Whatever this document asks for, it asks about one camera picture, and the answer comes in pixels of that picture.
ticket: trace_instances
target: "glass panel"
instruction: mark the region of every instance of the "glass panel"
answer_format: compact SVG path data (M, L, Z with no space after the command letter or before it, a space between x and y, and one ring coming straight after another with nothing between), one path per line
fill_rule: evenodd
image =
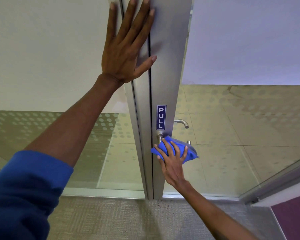
M175 119L189 128L172 137L200 157L184 176L206 196L238 197L300 160L300 86L180 84Z
M61 114L0 111L0 157L9 161ZM67 187L143 192L128 113L100 114Z

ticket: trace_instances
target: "blue sticker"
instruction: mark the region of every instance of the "blue sticker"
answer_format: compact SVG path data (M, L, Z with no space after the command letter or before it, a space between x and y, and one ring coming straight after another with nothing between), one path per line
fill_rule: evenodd
M166 124L166 105L157 105L157 130L163 131Z

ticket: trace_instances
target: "blue sleeve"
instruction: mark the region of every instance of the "blue sleeve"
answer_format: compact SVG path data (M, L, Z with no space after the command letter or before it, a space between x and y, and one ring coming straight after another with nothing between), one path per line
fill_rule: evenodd
M0 171L0 239L46 239L48 216L72 172L49 155L17 152Z

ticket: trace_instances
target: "microfiber cloth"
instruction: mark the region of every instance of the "microfiber cloth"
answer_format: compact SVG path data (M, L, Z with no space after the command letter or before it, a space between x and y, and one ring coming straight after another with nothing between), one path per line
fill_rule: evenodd
M180 149L180 156L182 156L183 152L185 151L185 146L188 146L188 154L187 154L187 157L185 158L185 160L183 161L183 164L187 161L190 161L190 160L193 160L195 158L198 157L198 154L196 152L196 150L193 148L192 145L189 145L188 143L185 143L183 141L180 141L180 140L177 140L177 139L174 139L174 138L171 138L170 136L167 136L165 137L166 141L170 144L172 150L173 150L173 154L175 155L176 154L176 151L174 150L174 147L173 145L171 145L171 141L173 141ZM166 146L164 145L164 142L160 142L160 144L158 145L158 147L163 150L165 152L165 154L168 155L168 151L166 149ZM156 154L156 155L159 155L161 157L161 159L164 161L162 155L157 151L157 149L155 148L152 148L151 149L151 152L153 154Z

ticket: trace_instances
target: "fingernail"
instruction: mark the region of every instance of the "fingernail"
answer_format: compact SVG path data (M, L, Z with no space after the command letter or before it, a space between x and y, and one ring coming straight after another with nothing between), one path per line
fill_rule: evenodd
M114 3L114 2L111 2L111 3L110 3L110 9L111 9L111 10L114 10L115 8L116 8L115 3Z
M151 57L151 59L152 59L153 62L155 62L157 58L158 58L157 56L152 56Z
M150 16L153 16L155 14L155 9L153 8L153 9L151 9L151 11L149 12L149 15Z
M136 4L136 0L130 0L130 4L132 5Z

